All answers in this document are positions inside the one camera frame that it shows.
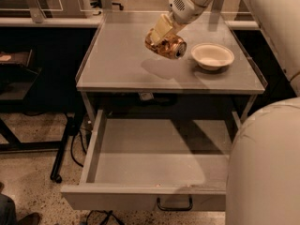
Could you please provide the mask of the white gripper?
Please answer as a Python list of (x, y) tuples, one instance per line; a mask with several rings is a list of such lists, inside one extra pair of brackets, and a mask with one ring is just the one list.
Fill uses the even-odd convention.
[[(181, 24), (189, 24), (203, 14), (206, 0), (169, 0), (174, 19)], [(158, 44), (173, 30), (173, 22), (168, 15), (161, 14), (156, 25), (150, 30), (150, 39)]]

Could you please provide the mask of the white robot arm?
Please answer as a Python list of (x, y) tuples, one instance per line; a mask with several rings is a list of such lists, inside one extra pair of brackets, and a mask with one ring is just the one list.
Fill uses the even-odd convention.
[[(195, 21), (212, 0), (169, 0), (147, 46), (176, 59), (181, 47), (162, 39)], [(300, 0), (244, 0), (292, 89), (299, 88)], [(300, 225), (300, 98), (252, 114), (232, 145), (226, 184), (226, 225)]]

